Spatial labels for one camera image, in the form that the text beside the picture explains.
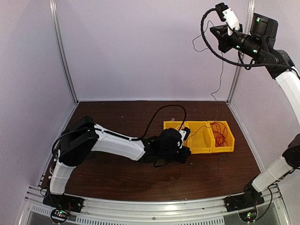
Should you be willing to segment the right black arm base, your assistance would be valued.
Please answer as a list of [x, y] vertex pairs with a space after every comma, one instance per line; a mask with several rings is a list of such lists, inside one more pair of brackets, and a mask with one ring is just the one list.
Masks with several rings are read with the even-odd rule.
[[257, 204], [263, 204], [264, 198], [262, 193], [256, 191], [245, 191], [239, 195], [229, 195], [224, 199], [227, 212], [243, 210], [255, 207]]

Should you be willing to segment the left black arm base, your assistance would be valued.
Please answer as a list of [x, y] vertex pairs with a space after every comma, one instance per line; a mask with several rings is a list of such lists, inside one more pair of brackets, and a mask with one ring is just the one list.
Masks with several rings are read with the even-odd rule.
[[70, 195], [53, 195], [44, 197], [43, 204], [57, 209], [80, 213], [84, 199]]

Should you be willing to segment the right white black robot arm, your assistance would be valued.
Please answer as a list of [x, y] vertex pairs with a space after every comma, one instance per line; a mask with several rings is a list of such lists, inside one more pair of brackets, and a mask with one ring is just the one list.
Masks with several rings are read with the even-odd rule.
[[[219, 10], [217, 13], [224, 25], [212, 27], [210, 31], [218, 40], [219, 50], [225, 53], [236, 49], [252, 59], [253, 62], [247, 65], [248, 68], [265, 67], [298, 119], [300, 117], [300, 76], [289, 54], [275, 48], [278, 22], [255, 13], [250, 32], [245, 34], [231, 8]], [[281, 156], [245, 187], [240, 203], [250, 207], [258, 200], [258, 195], [262, 191], [299, 168], [300, 136], [296, 135]]]

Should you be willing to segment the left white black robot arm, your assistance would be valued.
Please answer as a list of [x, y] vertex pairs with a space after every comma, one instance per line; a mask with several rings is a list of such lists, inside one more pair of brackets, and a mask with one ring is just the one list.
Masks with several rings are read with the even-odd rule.
[[129, 158], [140, 163], [156, 163], [159, 160], [185, 163], [191, 155], [184, 146], [190, 134], [189, 128], [164, 129], [160, 135], [145, 139], [130, 137], [111, 131], [84, 116], [67, 127], [53, 143], [54, 168], [48, 185], [49, 200], [57, 208], [67, 204], [64, 194], [66, 184], [73, 172], [92, 151], [105, 152]]

